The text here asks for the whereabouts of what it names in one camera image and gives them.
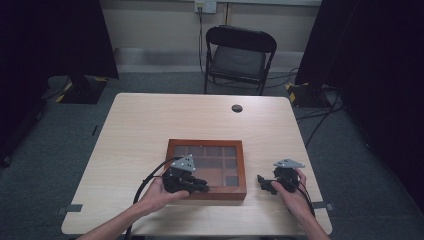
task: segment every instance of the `wall outlet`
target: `wall outlet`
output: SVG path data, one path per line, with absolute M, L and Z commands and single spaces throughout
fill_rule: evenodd
M 205 1 L 194 1 L 194 12 L 199 12 L 199 9 L 202 9 L 203 13 L 206 13 Z
M 216 13 L 216 1 L 195 1 L 194 12 L 199 12 L 202 9 L 202 13 Z

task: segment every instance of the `metal bracket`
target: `metal bracket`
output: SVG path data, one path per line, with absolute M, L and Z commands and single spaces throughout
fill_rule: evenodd
M 288 158 L 275 162 L 274 166 L 281 167 L 281 168 L 304 168 L 305 167 L 304 164 L 298 163 Z
M 194 172 L 194 170 L 196 170 L 196 168 L 194 167 L 193 155 L 191 154 L 173 162 L 171 164 L 171 167 L 189 172 Z

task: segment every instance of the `wooden table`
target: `wooden table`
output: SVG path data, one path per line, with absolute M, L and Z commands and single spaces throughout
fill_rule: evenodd
M 235 113 L 239 104 L 243 111 Z M 289 101 L 283 97 L 121 93 L 106 119 L 62 231 L 84 234 L 132 204 L 143 179 L 165 160 L 169 139 L 242 140 L 247 196 L 242 202 L 180 200 L 140 219 L 134 235 L 303 235 L 280 196 L 260 189 L 257 174 L 273 178 L 273 163 L 306 165 L 313 202 L 322 196 Z M 316 217 L 327 233 L 325 208 Z

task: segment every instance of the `gray carpet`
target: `gray carpet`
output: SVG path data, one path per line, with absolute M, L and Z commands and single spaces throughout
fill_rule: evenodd
M 287 78 L 272 79 L 267 86 Z M 46 96 L 65 77 L 49 80 Z M 256 95 L 250 85 L 210 85 L 210 94 Z M 69 239 L 61 232 L 59 207 L 71 203 L 107 113 L 120 92 L 201 94 L 201 73 L 123 73 L 106 86 L 97 105 L 57 104 L 50 98 L 44 114 L 26 135 L 9 168 L 0 169 L 0 239 Z M 283 85 L 264 95 L 285 96 Z M 335 100 L 335 93 L 329 92 Z M 317 109 L 294 109 L 297 117 Z M 306 142 L 321 117 L 299 121 Z M 424 219 L 397 178 L 366 147 L 366 135 L 349 114 L 330 114 L 307 150 L 329 212 L 332 239 L 424 239 Z

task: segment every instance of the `wooden tray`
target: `wooden tray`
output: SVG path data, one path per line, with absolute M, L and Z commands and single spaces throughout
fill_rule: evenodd
M 240 140 L 169 139 L 166 159 L 190 154 L 196 168 L 193 176 L 206 180 L 212 189 L 207 193 L 194 192 L 184 199 L 244 200 L 246 175 Z

